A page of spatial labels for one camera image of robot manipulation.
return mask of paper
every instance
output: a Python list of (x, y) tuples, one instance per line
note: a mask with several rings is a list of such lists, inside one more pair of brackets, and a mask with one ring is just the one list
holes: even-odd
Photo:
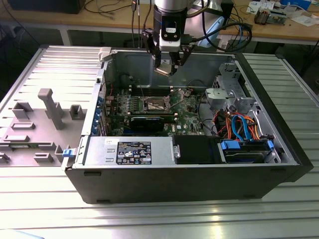
[(312, 26), (316, 24), (316, 20), (314, 18), (303, 15), (291, 18), (291, 20), (300, 23), (304, 26)]
[(260, 7), (272, 10), (274, 9), (274, 5), (275, 1), (251, 1), (247, 7), (247, 12), (257, 14)]

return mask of motherboard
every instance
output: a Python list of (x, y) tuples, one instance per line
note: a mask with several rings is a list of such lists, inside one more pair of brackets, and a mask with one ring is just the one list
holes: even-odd
[(198, 99), (187, 88), (114, 89), (101, 105), (98, 135), (204, 135)]

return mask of blue cable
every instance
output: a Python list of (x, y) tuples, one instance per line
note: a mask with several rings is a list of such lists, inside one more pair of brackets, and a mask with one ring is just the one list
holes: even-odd
[(239, 117), (239, 118), (242, 120), (242, 122), (243, 122), (244, 132), (245, 132), (246, 138), (247, 138), (248, 140), (251, 140), (251, 135), (250, 135), (250, 133), (249, 133), (249, 131), (248, 131), (247, 122), (246, 122), (246, 120), (244, 119), (244, 117), (239, 116), (239, 115), (235, 115), (235, 116), (233, 117), (233, 119), (231, 120), (231, 127), (232, 127), (232, 130), (233, 130), (234, 134), (240, 139), (240, 141), (244, 141), (243, 138), (242, 138), (242, 137), (237, 133), (237, 131), (236, 131), (235, 121), (236, 121), (237, 117)]

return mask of white label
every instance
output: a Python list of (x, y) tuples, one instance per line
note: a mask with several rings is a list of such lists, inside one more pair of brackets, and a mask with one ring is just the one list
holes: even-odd
[(166, 32), (168, 32), (168, 33), (175, 33), (175, 32), (176, 32), (176, 28), (170, 28), (170, 27), (168, 27), (168, 28), (166, 28)]
[(11, 148), (29, 148), (28, 145), (11, 145)]
[(118, 144), (119, 139), (117, 138), (107, 138), (104, 141), (104, 144)]

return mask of sticker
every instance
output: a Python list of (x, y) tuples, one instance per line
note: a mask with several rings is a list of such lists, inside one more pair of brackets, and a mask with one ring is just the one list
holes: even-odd
[(152, 164), (151, 142), (118, 142), (116, 163), (119, 165)]
[(117, 144), (118, 142), (118, 138), (106, 138), (104, 144)]
[(11, 148), (29, 148), (29, 145), (10, 145)]

